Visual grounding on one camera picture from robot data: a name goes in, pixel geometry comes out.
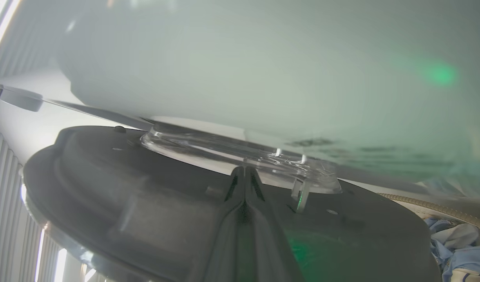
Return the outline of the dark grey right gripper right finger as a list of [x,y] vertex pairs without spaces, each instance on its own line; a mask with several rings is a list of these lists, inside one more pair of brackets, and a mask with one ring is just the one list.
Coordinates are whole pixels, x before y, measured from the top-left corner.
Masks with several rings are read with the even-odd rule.
[[240,281],[304,282],[272,200],[256,169],[241,167]]

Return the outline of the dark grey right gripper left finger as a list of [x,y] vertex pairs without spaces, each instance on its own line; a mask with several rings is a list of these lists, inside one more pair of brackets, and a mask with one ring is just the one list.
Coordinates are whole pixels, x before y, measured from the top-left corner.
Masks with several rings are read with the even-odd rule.
[[245,168],[234,168],[214,223],[214,239],[204,268],[204,282],[234,282],[237,268],[239,211],[245,202]]

